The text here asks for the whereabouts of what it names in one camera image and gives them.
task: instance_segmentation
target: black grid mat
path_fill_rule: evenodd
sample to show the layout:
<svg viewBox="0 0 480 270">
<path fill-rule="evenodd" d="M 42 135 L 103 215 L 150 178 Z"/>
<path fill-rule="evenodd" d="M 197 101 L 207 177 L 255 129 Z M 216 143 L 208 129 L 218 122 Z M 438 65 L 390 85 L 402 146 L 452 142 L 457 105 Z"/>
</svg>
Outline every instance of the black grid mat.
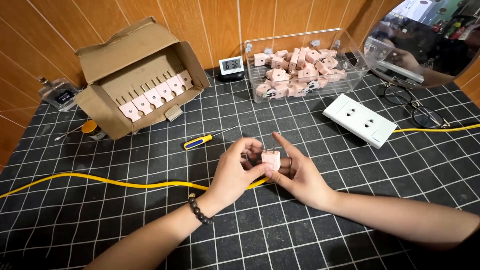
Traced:
<svg viewBox="0 0 480 270">
<path fill-rule="evenodd" d="M 0 175 L 0 194 L 69 171 L 136 184 L 209 185 L 219 156 L 233 141 L 256 137 L 271 147 L 270 133 L 280 131 L 313 159 L 336 190 L 408 197 L 480 214 L 480 129 L 397 133 L 377 150 L 322 115 L 336 95 L 255 104 L 246 81 L 222 84 L 207 74 L 213 86 L 182 106 L 185 113 L 174 122 L 115 142 L 93 141 L 81 132 L 54 141 L 87 116 L 76 107 L 58 113 L 40 105 Z M 401 128 L 413 127 L 406 109 L 386 106 L 376 97 L 383 86 L 368 75 L 347 95 Z M 412 93 L 452 126 L 479 121 L 480 110 L 453 83 Z M 181 147 L 193 137 L 237 124 L 243 126 L 207 146 Z M 46 181 L 0 199 L 0 253 L 7 259 L 38 259 L 46 269 L 80 269 L 122 237 L 186 203 L 190 191 L 124 188 L 77 177 Z M 411 248 L 305 207 L 280 186 L 264 184 L 219 213 L 214 226 L 201 226 L 159 269 L 409 269 L 419 257 Z"/>
</svg>

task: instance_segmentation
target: yellow jar lid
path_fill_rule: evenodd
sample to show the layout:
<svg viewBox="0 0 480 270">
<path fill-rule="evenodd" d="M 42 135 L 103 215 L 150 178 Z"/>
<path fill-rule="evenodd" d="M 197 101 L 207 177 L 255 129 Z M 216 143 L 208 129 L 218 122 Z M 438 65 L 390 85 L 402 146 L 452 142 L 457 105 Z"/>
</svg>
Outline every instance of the yellow jar lid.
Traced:
<svg viewBox="0 0 480 270">
<path fill-rule="evenodd" d="M 83 133 L 90 133 L 94 131 L 97 127 L 97 124 L 93 120 L 88 120 L 84 123 L 82 126 L 82 132 Z"/>
</svg>

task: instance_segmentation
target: screwdriver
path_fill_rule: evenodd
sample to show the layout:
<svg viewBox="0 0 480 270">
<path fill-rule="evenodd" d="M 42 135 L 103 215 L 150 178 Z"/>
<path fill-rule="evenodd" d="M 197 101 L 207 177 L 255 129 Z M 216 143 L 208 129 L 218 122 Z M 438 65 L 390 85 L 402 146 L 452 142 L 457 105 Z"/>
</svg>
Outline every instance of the screwdriver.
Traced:
<svg viewBox="0 0 480 270">
<path fill-rule="evenodd" d="M 240 124 L 240 125 L 237 125 L 237 126 L 234 126 L 234 127 L 231 127 L 231 128 L 229 128 L 229 129 L 227 129 L 227 130 L 220 131 L 220 132 L 217 133 L 217 134 L 213 134 L 213 135 L 208 134 L 207 136 L 203 136 L 203 137 L 199 137 L 199 138 L 193 139 L 193 140 L 188 141 L 188 142 L 186 142 L 185 144 L 183 144 L 183 148 L 185 148 L 185 150 L 192 149 L 192 148 L 194 148 L 195 146 L 199 146 L 199 145 L 201 145 L 201 144 L 204 144 L 204 143 L 210 141 L 213 136 L 217 136 L 218 134 L 222 134 L 222 133 L 224 133 L 224 132 L 226 132 L 226 131 L 229 131 L 229 130 L 234 129 L 234 128 L 239 127 L 239 126 L 241 126 L 241 124 Z"/>
</svg>

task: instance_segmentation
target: beaded bracelet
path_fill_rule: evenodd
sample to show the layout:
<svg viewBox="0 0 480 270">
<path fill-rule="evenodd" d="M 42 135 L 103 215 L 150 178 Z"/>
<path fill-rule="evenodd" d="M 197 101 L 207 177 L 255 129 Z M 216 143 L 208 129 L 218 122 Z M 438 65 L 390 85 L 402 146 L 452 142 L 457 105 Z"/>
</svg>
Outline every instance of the beaded bracelet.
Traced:
<svg viewBox="0 0 480 270">
<path fill-rule="evenodd" d="M 197 202 L 195 201 L 195 193 L 190 193 L 190 195 L 188 195 L 188 203 L 190 204 L 190 208 L 193 209 L 193 213 L 197 216 L 198 220 L 202 222 L 202 224 L 211 225 L 213 223 L 213 217 L 209 219 L 202 212 L 200 212 L 200 208 L 198 208 Z"/>
</svg>

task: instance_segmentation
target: cardboard box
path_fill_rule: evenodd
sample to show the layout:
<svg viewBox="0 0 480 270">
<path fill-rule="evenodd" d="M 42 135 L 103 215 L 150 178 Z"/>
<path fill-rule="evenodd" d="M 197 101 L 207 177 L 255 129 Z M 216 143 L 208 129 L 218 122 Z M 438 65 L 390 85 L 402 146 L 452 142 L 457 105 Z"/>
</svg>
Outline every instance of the cardboard box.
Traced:
<svg viewBox="0 0 480 270">
<path fill-rule="evenodd" d="M 117 140 L 130 132 L 148 127 L 166 119 L 165 113 L 175 105 L 183 105 L 210 86 L 205 72 L 198 62 L 190 44 L 180 42 L 154 17 L 142 19 L 120 30 L 103 44 L 81 48 L 75 52 L 88 87 L 75 96 L 78 106 L 92 118 L 112 139 Z M 140 86 L 148 83 L 153 87 L 152 79 L 158 85 L 156 77 L 165 81 L 163 73 L 174 76 L 181 72 L 180 64 L 188 70 L 194 87 L 174 97 L 148 115 L 132 123 L 119 109 L 136 97 L 133 89 L 142 94 Z"/>
</svg>

